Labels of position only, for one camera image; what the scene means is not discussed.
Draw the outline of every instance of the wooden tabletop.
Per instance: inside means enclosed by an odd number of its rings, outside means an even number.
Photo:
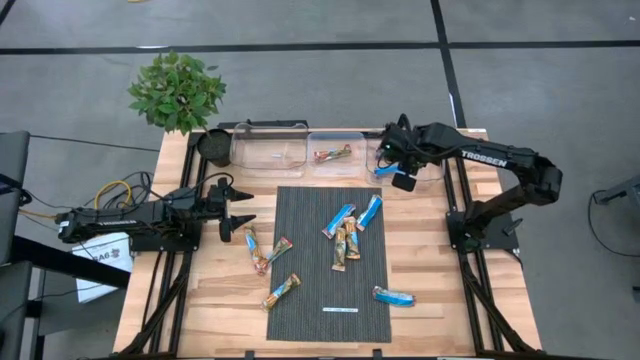
[[[461,132],[487,138],[484,130]],[[156,192],[166,194],[178,187],[186,143],[186,137],[165,135],[153,184]],[[474,199],[486,200],[502,192],[495,168],[475,162],[466,162],[466,168]],[[217,170],[209,166],[207,175]],[[254,199],[233,203],[231,213],[257,215],[251,224],[263,253],[270,251],[273,243],[277,186],[376,186],[366,180],[364,167],[362,176],[356,178],[314,177],[309,168],[303,170],[301,177],[251,177],[246,170],[225,168],[235,176],[236,189],[255,195]],[[191,185],[196,171],[194,166]],[[437,178],[439,174],[439,169],[432,168],[422,176]],[[455,170],[452,175],[458,204],[464,204]],[[417,298],[415,307],[391,307],[391,343],[267,341],[268,315],[259,304],[269,295],[269,274],[255,274],[243,231],[236,231],[230,243],[223,243],[213,221],[205,225],[200,249],[194,253],[178,355],[240,357],[246,350],[254,350],[256,356],[270,357],[371,356],[378,348],[385,356],[473,355],[457,256],[449,247],[445,225],[448,203],[443,180],[419,182],[411,193],[387,183],[381,187],[389,287]],[[540,348],[520,265],[501,250],[485,254],[496,305],[526,342]],[[135,259],[114,351],[127,346],[140,330],[155,259],[156,253],[143,253]],[[150,313],[155,308],[161,273],[162,265]],[[478,308],[485,347],[490,348],[486,313],[479,303]],[[172,313],[170,309],[165,316],[160,349],[168,347]]]

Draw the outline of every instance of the clear plastic container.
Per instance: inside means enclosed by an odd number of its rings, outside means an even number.
[[[323,162],[314,153],[351,148],[351,154]],[[366,140],[359,132],[313,132],[307,141],[307,167],[312,176],[362,178],[367,158]]]
[[[231,163],[252,177],[301,177],[307,162],[309,129],[236,125],[231,139]]]
[[[380,146],[381,139],[367,139],[367,182],[372,185],[391,185],[391,181],[393,180],[393,173],[376,176],[374,173],[376,167],[378,166],[378,158],[377,158],[377,150]],[[444,176],[444,168],[442,166],[437,166],[433,164],[427,164],[427,166],[423,167],[418,171],[418,174],[414,177],[417,181],[416,186],[420,183],[427,183],[429,181],[440,180]]]

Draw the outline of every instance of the gray floor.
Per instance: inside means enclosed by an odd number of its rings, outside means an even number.
[[[451,42],[640,39],[640,5],[633,0],[441,5]],[[0,26],[0,48],[436,39],[430,4],[418,0],[17,0]],[[453,123],[438,50],[195,55],[220,65],[229,83],[214,121],[303,118],[316,127],[379,126],[406,112],[413,123]],[[636,359],[640,304],[631,286],[640,284],[640,260],[610,254],[594,241],[586,205],[592,191],[640,172],[640,49],[453,50],[452,57],[468,126],[487,128],[495,141],[530,146],[565,174],[558,203],[516,214],[525,219],[518,235],[544,348]],[[126,108],[125,92],[150,58],[0,56],[0,131],[143,148],[34,138],[27,188],[45,201],[77,205],[107,181],[153,171],[162,132]],[[503,180],[514,182],[508,175]],[[593,215],[604,241],[640,253],[634,224],[640,215],[626,202],[596,207]],[[18,233],[67,249],[53,232],[25,219]],[[46,278],[45,294],[74,287],[70,278]],[[47,337],[46,359],[104,356],[110,349],[122,293],[80,309],[74,299],[50,304],[58,327],[41,332],[75,329]],[[87,314],[86,321],[75,311]]]

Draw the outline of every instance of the white sticker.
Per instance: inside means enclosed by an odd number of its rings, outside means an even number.
[[[324,312],[351,312],[356,313],[358,309],[356,308],[322,308]]]
[[[62,232],[62,230],[64,228],[66,228],[67,226],[69,226],[69,222],[68,221],[63,221],[60,223],[60,228],[58,229],[58,234],[60,234]]]

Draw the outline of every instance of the blue snack bar wrapper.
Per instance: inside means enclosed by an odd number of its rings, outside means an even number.
[[[344,223],[344,218],[351,215],[356,210],[356,206],[353,204],[347,204],[342,207],[338,215],[336,215],[333,220],[327,225],[326,228],[322,229],[322,233],[325,234],[329,240],[333,239],[333,236],[336,234],[336,230]]]
[[[410,307],[416,304],[415,296],[385,290],[380,286],[376,286],[373,288],[373,298],[394,306]]]
[[[373,174],[375,176],[384,176],[384,175],[389,175],[389,174],[404,174],[404,171],[400,171],[398,169],[398,165],[391,165],[388,167],[384,167],[384,168],[376,168],[373,171]]]
[[[358,221],[356,227],[360,231],[364,231],[364,228],[369,224],[369,221],[376,216],[376,212],[378,208],[382,205],[382,198],[379,195],[373,195],[371,200],[369,200],[369,206],[367,206],[367,210],[358,216]]]

